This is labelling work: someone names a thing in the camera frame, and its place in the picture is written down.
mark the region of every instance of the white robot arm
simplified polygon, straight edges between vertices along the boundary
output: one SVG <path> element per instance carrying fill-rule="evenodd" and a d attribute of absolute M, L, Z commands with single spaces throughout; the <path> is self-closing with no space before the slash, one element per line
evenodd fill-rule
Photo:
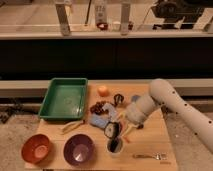
<path fill-rule="evenodd" d="M 213 153 L 213 121 L 185 102 L 166 80 L 152 81 L 149 92 L 127 106 L 125 115 L 134 124 L 141 125 L 153 111 L 162 106 L 178 113 Z"/>

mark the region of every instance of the purple bowl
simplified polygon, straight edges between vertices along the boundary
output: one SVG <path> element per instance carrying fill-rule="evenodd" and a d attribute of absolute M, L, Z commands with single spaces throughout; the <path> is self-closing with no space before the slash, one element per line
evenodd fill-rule
<path fill-rule="evenodd" d="M 72 136 L 64 146 L 64 158 L 71 165 L 80 165 L 87 162 L 93 154 L 94 143 L 84 134 Z"/>

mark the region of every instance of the cup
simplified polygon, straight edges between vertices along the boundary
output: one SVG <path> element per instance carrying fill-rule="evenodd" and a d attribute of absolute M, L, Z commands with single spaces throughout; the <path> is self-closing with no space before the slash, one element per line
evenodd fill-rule
<path fill-rule="evenodd" d="M 123 141 L 120 138 L 110 139 L 107 143 L 107 151 L 112 157 L 118 157 L 123 151 Z"/>

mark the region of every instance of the utensil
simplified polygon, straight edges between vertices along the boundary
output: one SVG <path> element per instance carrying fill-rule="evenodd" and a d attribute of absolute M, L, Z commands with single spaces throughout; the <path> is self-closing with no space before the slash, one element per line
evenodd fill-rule
<path fill-rule="evenodd" d="M 64 146 L 64 158 L 71 165 L 81 165 L 91 159 L 94 152 L 92 139 L 85 134 L 72 136 Z"/>
<path fill-rule="evenodd" d="M 22 158 L 29 163 L 38 163 L 50 151 L 51 142 L 46 135 L 37 134 L 30 137 L 22 147 Z"/>
<path fill-rule="evenodd" d="M 69 123 L 67 123 L 66 125 L 60 127 L 61 130 L 61 134 L 66 134 L 74 129 L 76 129 L 77 127 L 79 127 L 80 125 L 84 124 L 85 120 L 80 120 L 80 121 L 71 121 Z"/>
<path fill-rule="evenodd" d="M 153 158 L 153 159 L 156 159 L 156 160 L 166 160 L 167 159 L 167 155 L 166 154 L 160 154 L 160 153 L 157 153 L 156 155 L 146 155 L 146 154 L 133 154 L 132 155 L 133 158 Z"/>

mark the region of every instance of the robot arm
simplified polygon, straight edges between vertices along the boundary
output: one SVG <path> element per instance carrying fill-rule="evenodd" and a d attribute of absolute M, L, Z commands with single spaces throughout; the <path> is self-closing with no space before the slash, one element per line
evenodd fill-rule
<path fill-rule="evenodd" d="M 178 113 L 186 125 L 213 153 L 213 121 L 185 102 L 165 80 L 152 81 L 149 92 L 131 103 L 125 114 L 127 119 L 134 124 L 143 124 L 153 111 L 162 106 Z"/>
<path fill-rule="evenodd" d="M 151 9 L 155 17 L 164 18 L 162 29 L 174 29 L 179 20 L 183 20 L 180 29 L 192 29 L 204 9 L 212 7 L 212 0 L 158 0 Z"/>

